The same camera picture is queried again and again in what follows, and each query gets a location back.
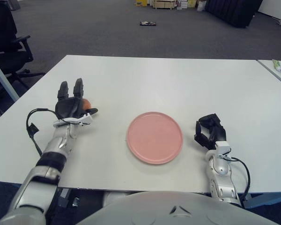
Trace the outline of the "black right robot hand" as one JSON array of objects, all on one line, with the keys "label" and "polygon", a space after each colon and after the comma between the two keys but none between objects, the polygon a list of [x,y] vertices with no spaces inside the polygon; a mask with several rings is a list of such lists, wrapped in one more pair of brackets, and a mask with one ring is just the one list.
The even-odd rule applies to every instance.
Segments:
[{"label": "black right robot hand", "polygon": [[[209,137],[206,137],[201,132],[202,127],[209,131]],[[196,121],[194,139],[198,144],[202,147],[206,147],[208,150],[215,150],[215,144],[217,141],[227,140],[226,131],[215,113],[201,117],[198,121]]]}]

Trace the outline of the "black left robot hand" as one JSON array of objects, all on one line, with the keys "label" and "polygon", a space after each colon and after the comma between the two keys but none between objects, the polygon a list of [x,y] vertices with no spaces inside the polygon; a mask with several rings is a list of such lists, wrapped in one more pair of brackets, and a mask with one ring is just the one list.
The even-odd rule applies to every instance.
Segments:
[{"label": "black left robot hand", "polygon": [[67,81],[63,81],[58,91],[58,101],[55,105],[55,113],[58,119],[76,118],[89,113],[93,115],[98,112],[97,108],[92,108],[91,103],[83,98],[83,81],[81,78],[76,80],[73,97],[69,97]]}]

